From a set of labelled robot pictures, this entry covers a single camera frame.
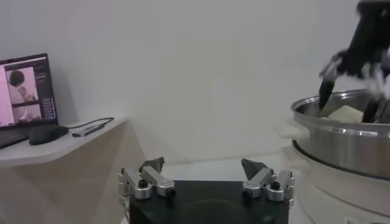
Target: white shelf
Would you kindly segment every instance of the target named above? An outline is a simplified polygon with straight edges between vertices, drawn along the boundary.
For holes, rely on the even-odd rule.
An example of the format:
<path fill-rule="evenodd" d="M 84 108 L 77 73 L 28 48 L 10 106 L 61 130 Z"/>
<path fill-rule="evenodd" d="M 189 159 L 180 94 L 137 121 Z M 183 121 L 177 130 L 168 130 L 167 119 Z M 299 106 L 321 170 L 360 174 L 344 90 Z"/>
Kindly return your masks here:
<path fill-rule="evenodd" d="M 22 166 L 29 164 L 47 163 L 59 159 L 95 138 L 103 135 L 118 125 L 124 123 L 126 118 L 114 119 L 103 129 L 86 137 L 74 138 L 71 131 L 62 138 L 43 145 L 29 145 L 23 141 L 0 150 L 0 167 Z"/>

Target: black computer mouse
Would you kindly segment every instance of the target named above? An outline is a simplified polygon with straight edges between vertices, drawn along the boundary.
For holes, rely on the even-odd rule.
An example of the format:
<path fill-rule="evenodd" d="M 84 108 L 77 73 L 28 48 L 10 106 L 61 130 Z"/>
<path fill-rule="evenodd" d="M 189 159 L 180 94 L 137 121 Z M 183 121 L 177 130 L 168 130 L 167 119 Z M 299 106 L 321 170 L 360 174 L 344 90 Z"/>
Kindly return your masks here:
<path fill-rule="evenodd" d="M 45 125 L 31 129 L 29 136 L 30 145 L 40 145 L 61 138 L 69 132 L 69 128 L 59 125 Z"/>

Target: person on screen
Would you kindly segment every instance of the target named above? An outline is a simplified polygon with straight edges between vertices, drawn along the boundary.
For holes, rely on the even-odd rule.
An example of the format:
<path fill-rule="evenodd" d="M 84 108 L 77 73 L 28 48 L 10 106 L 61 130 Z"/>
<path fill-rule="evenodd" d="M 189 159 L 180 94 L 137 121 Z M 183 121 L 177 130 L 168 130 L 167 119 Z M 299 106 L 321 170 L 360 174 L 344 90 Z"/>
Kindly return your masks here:
<path fill-rule="evenodd" d="M 23 83 L 24 83 L 23 72 L 19 70 L 12 71 L 10 75 L 10 84 L 18 89 L 18 92 L 20 93 L 20 96 L 23 98 L 23 101 L 25 103 L 37 101 L 37 98 L 35 98 L 34 94 L 29 94 L 27 92 L 27 89 L 25 86 L 23 86 Z"/>

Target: laptop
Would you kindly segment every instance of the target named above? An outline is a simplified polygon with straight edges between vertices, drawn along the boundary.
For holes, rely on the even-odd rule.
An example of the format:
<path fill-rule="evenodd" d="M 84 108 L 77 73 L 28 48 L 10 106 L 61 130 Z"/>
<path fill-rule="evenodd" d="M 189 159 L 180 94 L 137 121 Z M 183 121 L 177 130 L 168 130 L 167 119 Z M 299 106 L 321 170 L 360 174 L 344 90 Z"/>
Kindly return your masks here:
<path fill-rule="evenodd" d="M 0 149 L 58 124 L 47 54 L 0 61 Z"/>

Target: stainless steel pot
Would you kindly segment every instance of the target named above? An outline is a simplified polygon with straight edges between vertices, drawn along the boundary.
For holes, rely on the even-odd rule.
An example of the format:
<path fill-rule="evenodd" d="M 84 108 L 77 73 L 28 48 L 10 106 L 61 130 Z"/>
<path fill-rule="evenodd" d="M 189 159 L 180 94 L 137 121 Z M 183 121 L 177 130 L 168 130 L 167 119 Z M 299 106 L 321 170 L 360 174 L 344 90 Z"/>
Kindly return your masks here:
<path fill-rule="evenodd" d="M 369 100 L 365 90 L 332 94 L 322 115 L 343 105 L 364 111 Z M 294 120 L 308 129 L 310 136 L 293 141 L 305 156 L 328 166 L 382 180 L 390 180 L 390 125 L 346 124 L 310 116 L 318 111 L 319 98 L 295 102 Z"/>

